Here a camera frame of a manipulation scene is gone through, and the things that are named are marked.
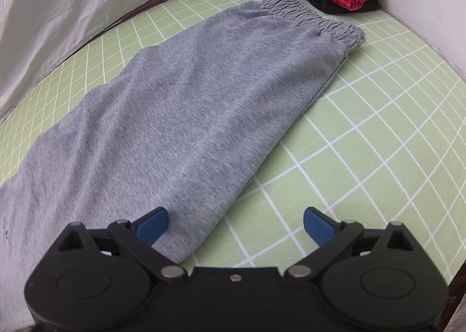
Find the blue pad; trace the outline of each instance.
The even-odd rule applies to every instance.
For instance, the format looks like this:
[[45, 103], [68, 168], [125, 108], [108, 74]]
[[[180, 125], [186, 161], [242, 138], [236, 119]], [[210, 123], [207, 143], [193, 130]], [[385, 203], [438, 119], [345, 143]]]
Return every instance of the blue pad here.
[[145, 243], [152, 245], [167, 231], [167, 228], [168, 212], [165, 209], [161, 209], [159, 212], [139, 223], [134, 230], [134, 234]]
[[319, 247], [335, 237], [335, 230], [333, 226], [322, 220], [309, 209], [304, 211], [303, 222], [304, 229]]

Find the gray pants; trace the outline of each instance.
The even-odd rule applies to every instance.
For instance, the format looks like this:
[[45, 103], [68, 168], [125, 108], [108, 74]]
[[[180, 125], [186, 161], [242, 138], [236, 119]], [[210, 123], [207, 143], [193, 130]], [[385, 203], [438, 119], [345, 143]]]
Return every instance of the gray pants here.
[[0, 332], [32, 323], [24, 283], [71, 221], [104, 228], [164, 206], [154, 247], [186, 258], [363, 37], [297, 0], [247, 2], [86, 94], [0, 188]]

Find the silver screw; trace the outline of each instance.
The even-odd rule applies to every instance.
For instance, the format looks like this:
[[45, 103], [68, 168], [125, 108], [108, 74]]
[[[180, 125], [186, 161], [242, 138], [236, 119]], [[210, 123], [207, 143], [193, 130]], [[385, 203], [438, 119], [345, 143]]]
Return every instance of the silver screw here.
[[231, 274], [230, 275], [230, 281], [232, 282], [239, 282], [243, 279], [243, 277], [240, 274]]
[[288, 273], [295, 278], [307, 277], [311, 272], [311, 268], [306, 265], [295, 265], [288, 269]]
[[162, 268], [160, 274], [165, 278], [178, 278], [185, 274], [185, 270], [181, 266], [169, 265]]

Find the elastic waistband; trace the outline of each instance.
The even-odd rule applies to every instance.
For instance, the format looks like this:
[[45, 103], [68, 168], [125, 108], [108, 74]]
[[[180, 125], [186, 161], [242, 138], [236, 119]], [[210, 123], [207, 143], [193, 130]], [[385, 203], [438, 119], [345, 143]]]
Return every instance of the elastic waistband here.
[[263, 0], [262, 4], [272, 13], [298, 24], [310, 24], [322, 33], [329, 33], [332, 38], [343, 42], [351, 52], [365, 41], [365, 33], [353, 24], [335, 21], [319, 16], [314, 10], [298, 0]]

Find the green grid tablecloth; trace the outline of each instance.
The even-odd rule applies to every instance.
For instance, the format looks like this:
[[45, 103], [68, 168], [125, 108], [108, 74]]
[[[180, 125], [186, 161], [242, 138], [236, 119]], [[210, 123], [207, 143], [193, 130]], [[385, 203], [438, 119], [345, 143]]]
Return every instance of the green grid tablecloth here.
[[[0, 179], [37, 135], [141, 48], [249, 0], [171, 0], [86, 45], [0, 126]], [[466, 258], [466, 85], [385, 12], [337, 19], [367, 34], [325, 94], [293, 125], [232, 208], [184, 263], [279, 266], [316, 248], [302, 227], [314, 206], [368, 228], [407, 224], [446, 281]]]

